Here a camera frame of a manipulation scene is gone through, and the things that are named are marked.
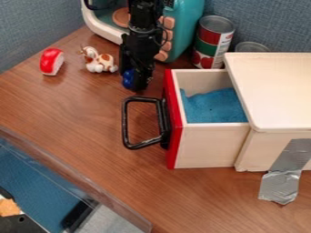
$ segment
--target tape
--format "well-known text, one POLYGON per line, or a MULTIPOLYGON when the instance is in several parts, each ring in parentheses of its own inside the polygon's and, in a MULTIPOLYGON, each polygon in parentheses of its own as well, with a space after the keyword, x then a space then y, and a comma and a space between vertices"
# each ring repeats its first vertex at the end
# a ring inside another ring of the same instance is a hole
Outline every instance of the tape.
POLYGON ((311 139, 292 139, 262 178, 258 198, 286 205, 298 195, 302 169, 311 158, 311 139))

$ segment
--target gray fabric wall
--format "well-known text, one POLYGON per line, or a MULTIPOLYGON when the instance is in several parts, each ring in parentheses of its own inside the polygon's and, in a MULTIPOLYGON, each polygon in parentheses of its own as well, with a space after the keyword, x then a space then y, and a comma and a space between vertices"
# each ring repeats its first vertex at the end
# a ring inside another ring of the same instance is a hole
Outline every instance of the gray fabric wall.
POLYGON ((206 13, 236 25, 233 46, 255 41, 272 51, 311 51, 310 0, 206 0, 206 13))
POLYGON ((0 73, 82 24, 79 0, 0 0, 0 73))

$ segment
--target wooden table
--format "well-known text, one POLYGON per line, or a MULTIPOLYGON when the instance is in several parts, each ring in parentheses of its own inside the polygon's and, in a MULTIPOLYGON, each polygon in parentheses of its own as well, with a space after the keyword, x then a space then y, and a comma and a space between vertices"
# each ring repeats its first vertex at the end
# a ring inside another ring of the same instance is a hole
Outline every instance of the wooden table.
MULTIPOLYGON (((41 53, 1 75, 0 126, 52 155, 33 151, 36 158, 105 202, 104 194, 96 192, 103 188, 150 220, 154 232, 310 232, 310 172, 301 178, 296 201, 281 207, 257 199, 263 173, 168 170, 160 146, 125 149, 121 103, 133 93, 122 87, 117 73, 88 73, 76 54, 80 44, 118 60, 118 46, 83 27, 54 44, 65 52, 57 77, 41 75, 41 53), (79 174, 63 169, 60 161, 79 174)), ((158 64, 144 96, 161 96, 165 67, 193 68, 186 57, 158 64)), ((129 114, 133 141, 156 135, 153 106, 138 105, 129 114)))

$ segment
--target teal toy appliance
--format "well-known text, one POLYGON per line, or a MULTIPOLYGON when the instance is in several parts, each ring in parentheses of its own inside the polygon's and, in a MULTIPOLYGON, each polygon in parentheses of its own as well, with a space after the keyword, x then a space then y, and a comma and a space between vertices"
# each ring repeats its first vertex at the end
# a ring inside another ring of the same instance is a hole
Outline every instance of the teal toy appliance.
MULTIPOLYGON (((120 45, 121 35, 127 33, 127 28, 117 25, 113 17, 118 9, 126 7, 126 0, 93 0, 94 9, 101 10, 89 9, 85 1, 91 0, 82 0, 82 13, 86 25, 94 33, 120 45)), ((176 60, 192 43, 196 24, 204 11, 205 0, 164 0, 164 4, 164 15, 159 22, 166 29, 163 38, 167 41, 155 58, 169 63, 176 60)))

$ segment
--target blue sponge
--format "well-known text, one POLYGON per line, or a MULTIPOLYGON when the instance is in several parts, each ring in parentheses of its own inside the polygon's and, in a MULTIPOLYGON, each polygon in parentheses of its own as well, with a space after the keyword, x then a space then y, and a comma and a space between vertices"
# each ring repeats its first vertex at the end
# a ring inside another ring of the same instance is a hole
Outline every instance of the blue sponge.
POLYGON ((234 88, 187 97, 180 89, 188 123, 247 122, 234 88))

